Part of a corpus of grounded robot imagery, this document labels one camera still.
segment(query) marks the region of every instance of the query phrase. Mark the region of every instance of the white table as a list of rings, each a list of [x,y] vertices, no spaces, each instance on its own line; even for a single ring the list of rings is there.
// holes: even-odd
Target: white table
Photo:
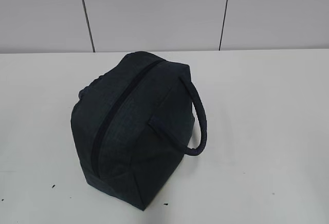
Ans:
[[[125,54],[0,54],[0,223],[329,223],[329,50],[157,54],[190,65],[208,144],[144,212],[85,182],[70,130]]]

